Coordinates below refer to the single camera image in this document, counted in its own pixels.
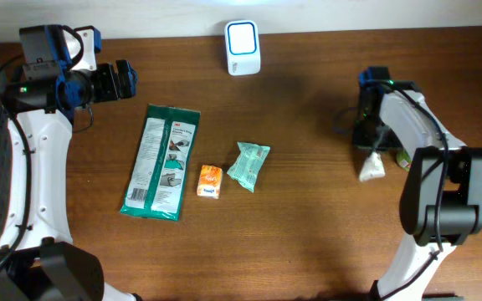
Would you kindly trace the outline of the white tube gold cap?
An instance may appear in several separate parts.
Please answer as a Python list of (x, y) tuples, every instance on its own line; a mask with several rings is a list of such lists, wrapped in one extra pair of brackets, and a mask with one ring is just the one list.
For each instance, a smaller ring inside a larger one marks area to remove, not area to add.
[(381, 155), (372, 152), (364, 161), (359, 173), (359, 181), (365, 182), (373, 179), (383, 178), (386, 175)]

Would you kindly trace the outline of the teal snack packet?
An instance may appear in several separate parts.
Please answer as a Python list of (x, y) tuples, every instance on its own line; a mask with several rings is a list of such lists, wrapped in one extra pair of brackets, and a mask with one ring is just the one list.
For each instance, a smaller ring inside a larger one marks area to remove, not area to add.
[(248, 142), (238, 142), (237, 145), (240, 154), (227, 174), (243, 188), (254, 192), (259, 171), (270, 152), (270, 147)]

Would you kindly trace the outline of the small orange carton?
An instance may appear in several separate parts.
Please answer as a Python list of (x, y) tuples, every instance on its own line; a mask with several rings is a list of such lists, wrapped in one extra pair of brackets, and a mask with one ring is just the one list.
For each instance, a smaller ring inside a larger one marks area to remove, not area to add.
[(197, 195), (218, 199), (223, 180), (223, 170), (220, 167), (203, 165), (197, 184)]

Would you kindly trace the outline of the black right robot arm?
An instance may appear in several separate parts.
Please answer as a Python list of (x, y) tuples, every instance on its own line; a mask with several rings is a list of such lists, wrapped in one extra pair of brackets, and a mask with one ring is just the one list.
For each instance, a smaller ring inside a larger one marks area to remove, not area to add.
[(385, 175), (381, 154), (404, 151), (408, 175), (399, 201), (404, 234), (368, 300), (422, 300), (443, 260), (482, 230), (482, 148), (452, 135), (411, 80), (388, 68), (359, 74), (351, 143), (368, 152), (360, 181)]

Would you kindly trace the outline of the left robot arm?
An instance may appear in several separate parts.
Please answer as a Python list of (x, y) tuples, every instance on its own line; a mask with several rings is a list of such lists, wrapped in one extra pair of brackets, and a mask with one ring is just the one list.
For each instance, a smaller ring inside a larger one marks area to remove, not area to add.
[(136, 94), (125, 60), (76, 69), (69, 60), (23, 67), (1, 95), (12, 168), (0, 237), (0, 300), (137, 300), (104, 280), (99, 259), (73, 244), (66, 213), (66, 159), (74, 109)]

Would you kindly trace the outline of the green 3M gloves package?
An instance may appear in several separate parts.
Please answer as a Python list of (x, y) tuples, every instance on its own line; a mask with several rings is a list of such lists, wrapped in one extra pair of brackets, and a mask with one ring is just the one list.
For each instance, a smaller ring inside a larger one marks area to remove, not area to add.
[(201, 113), (149, 105), (120, 213), (178, 221)]

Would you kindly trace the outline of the green lid jar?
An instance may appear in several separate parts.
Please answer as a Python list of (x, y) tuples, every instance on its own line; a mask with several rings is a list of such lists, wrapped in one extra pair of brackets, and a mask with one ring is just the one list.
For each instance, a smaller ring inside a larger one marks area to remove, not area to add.
[(408, 153), (404, 149), (401, 149), (397, 152), (396, 162), (405, 171), (410, 170), (412, 160), (410, 159)]

